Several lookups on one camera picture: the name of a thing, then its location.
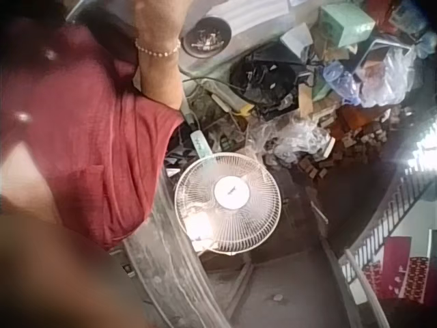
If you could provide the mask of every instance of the balcony railing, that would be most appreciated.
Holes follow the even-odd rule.
[[[385,240],[392,235],[414,205],[433,183],[437,181],[437,121],[423,133],[423,139],[413,152],[414,158],[395,178],[395,187],[383,210],[367,226],[365,233],[351,247],[351,255],[360,269],[373,262],[383,248]],[[341,268],[349,284],[356,279],[356,271],[346,256],[340,259]]]

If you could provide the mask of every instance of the hand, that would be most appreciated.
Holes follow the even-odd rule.
[[[134,0],[135,22],[144,47],[168,51],[177,44],[193,0]]]

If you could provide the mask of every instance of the plastic bag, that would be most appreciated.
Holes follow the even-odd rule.
[[[412,49],[404,55],[403,51],[401,48],[392,47],[379,65],[378,74],[369,76],[361,73],[363,88],[360,98],[363,107],[399,104],[411,90],[414,82],[412,65],[416,52]]]
[[[325,81],[343,98],[343,103],[360,104],[360,83],[353,75],[345,70],[339,61],[334,61],[323,70]]]
[[[316,154],[325,149],[330,141],[328,131],[317,126],[311,120],[301,120],[293,113],[282,115],[270,122],[249,126],[246,139],[246,153],[262,157],[271,163],[275,155],[287,164],[298,160],[297,153]]]
[[[292,118],[289,124],[277,132],[277,138],[274,154],[286,163],[294,163],[298,160],[298,152],[315,154],[325,148],[330,135],[313,121]]]

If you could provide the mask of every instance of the metal pipe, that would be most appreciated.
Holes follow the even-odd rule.
[[[373,289],[371,289],[370,283],[367,281],[367,278],[364,276],[364,273],[361,271],[349,249],[345,250],[345,255],[348,258],[349,263],[352,265],[352,268],[354,269],[361,286],[363,287],[367,300],[369,301],[376,320],[378,321],[379,328],[390,328],[389,321],[385,316],[384,310],[382,309],[375,292]]]

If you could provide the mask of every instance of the fan hub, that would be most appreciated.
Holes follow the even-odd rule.
[[[215,185],[216,201],[228,210],[238,210],[247,204],[251,192],[248,184],[237,176],[221,178]]]

